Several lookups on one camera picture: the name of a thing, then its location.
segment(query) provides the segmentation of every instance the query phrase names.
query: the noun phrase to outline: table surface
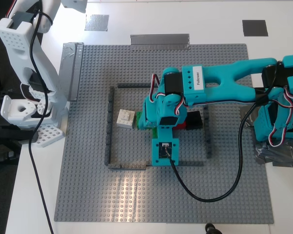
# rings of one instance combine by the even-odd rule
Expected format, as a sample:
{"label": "table surface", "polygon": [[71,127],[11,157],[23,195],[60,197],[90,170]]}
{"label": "table surface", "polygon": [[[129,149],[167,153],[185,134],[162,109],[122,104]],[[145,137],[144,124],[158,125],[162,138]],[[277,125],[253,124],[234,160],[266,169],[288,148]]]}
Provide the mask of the table surface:
{"label": "table surface", "polygon": [[[84,31],[86,15],[109,15],[108,31]],[[244,37],[242,20],[266,20],[268,37]],[[282,59],[293,54],[293,2],[89,3],[86,14],[61,5],[42,48],[59,71],[65,42],[129,45],[131,34],[189,33],[191,44],[245,43],[250,59]],[[261,86],[260,75],[252,76]],[[62,129],[65,130],[67,117]],[[204,224],[54,222],[64,139],[33,149],[45,200],[56,234],[170,233],[203,234]],[[274,224],[218,224],[224,234],[293,233],[293,168],[266,165]],[[49,233],[28,147],[23,145],[7,234]]]}

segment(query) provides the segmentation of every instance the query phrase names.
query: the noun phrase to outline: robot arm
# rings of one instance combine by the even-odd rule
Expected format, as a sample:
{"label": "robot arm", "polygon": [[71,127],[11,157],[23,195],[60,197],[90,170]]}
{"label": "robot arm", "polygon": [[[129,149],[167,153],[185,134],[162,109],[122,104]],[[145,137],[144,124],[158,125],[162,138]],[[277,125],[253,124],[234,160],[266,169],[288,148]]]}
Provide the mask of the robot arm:
{"label": "robot arm", "polygon": [[[26,12],[31,8],[37,0],[14,0],[10,6],[6,17],[11,19],[16,12]],[[86,12],[87,0],[42,0],[43,12],[50,16],[54,20],[55,15],[59,9],[60,4],[63,4],[65,8],[73,8],[82,13]],[[36,27],[38,17],[33,21],[33,27]],[[47,33],[50,30],[51,22],[46,16],[42,16],[42,20],[39,26],[39,33]]]}
{"label": "robot arm", "polygon": [[[0,21],[0,37],[6,47],[10,63],[22,84],[29,85],[29,92],[40,100],[38,105],[30,100],[11,100],[4,97],[1,115],[11,124],[21,128],[32,128],[40,120],[45,107],[45,98],[41,82],[36,74],[30,59],[30,42],[38,17],[26,11],[31,8],[37,0],[14,0],[7,13],[7,18]],[[51,20],[55,18],[61,0],[42,0],[42,11],[38,32],[46,33],[51,27]],[[87,0],[62,0],[65,7],[75,8],[85,12]],[[43,52],[38,39],[35,38],[33,45],[33,57],[41,77],[48,89],[48,108],[44,124],[59,126],[61,115],[65,108],[67,97],[61,89],[59,76]]]}
{"label": "robot arm", "polygon": [[[261,72],[264,89],[239,84],[241,78]],[[218,86],[206,87],[208,83]],[[272,136],[281,140],[293,138],[293,131],[289,131],[293,129],[293,56],[284,57],[282,63],[264,58],[220,66],[183,66],[181,72],[165,69],[157,93],[145,99],[139,120],[140,129],[157,127],[158,139],[152,140],[152,165],[170,165],[159,153],[163,142],[171,146],[171,158],[178,165],[178,139],[172,137],[172,128],[185,121],[187,107],[219,102],[261,105],[254,123],[259,141]]]}

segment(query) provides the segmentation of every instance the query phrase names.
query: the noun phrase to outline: gray lego baseplate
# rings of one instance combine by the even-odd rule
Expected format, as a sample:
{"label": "gray lego baseplate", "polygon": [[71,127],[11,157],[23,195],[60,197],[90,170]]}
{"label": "gray lego baseplate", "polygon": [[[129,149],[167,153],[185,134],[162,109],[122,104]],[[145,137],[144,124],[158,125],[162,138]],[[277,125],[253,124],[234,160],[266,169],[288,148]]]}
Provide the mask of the gray lego baseplate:
{"label": "gray lego baseplate", "polygon": [[[85,45],[78,99],[71,102],[59,181],[55,221],[164,223],[273,223],[265,165],[255,162],[254,135],[244,129],[243,172],[236,190],[224,200],[202,203],[190,197],[171,167],[110,169],[105,165],[108,108],[113,108],[111,164],[137,165],[150,160],[152,131],[116,127],[119,109],[140,111],[147,88],[118,88],[118,83],[149,83],[150,75],[169,66],[204,66],[248,59],[244,44],[191,45],[190,50],[133,51],[130,45]],[[251,85],[250,77],[241,81]],[[114,87],[113,106],[109,105]],[[238,170],[239,104],[199,109],[204,128],[176,130],[184,183],[197,196],[225,193]]]}

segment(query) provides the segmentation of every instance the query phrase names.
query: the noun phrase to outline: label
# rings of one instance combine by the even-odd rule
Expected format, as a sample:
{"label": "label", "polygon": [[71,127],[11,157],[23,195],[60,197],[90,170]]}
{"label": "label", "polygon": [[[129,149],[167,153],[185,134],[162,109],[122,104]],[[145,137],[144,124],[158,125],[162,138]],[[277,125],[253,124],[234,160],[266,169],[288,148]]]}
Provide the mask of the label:
{"label": "label", "polygon": [[202,66],[193,67],[194,90],[204,90]]}

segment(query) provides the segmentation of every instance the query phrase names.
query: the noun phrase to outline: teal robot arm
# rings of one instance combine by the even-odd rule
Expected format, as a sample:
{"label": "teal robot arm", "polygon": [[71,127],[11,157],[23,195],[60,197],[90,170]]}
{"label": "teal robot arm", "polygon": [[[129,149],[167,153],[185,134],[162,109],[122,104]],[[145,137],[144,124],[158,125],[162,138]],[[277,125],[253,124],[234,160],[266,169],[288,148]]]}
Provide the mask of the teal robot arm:
{"label": "teal robot arm", "polygon": [[[257,73],[265,77],[265,88],[252,88],[237,82]],[[218,86],[206,87],[208,83]],[[293,103],[289,104],[284,97],[284,87],[293,95],[293,56],[284,57],[279,64],[273,58],[263,58],[219,66],[183,66],[182,71],[172,67],[165,69],[157,92],[144,100],[138,123],[142,130],[157,128],[158,138],[152,140],[152,165],[169,166],[167,155],[178,165],[179,139],[173,138],[172,128],[182,124],[187,117],[187,107],[195,105],[258,103],[261,108],[254,123],[257,140],[268,140],[273,131],[277,140],[285,132],[284,137],[293,138],[293,108],[287,108],[293,107]]]}

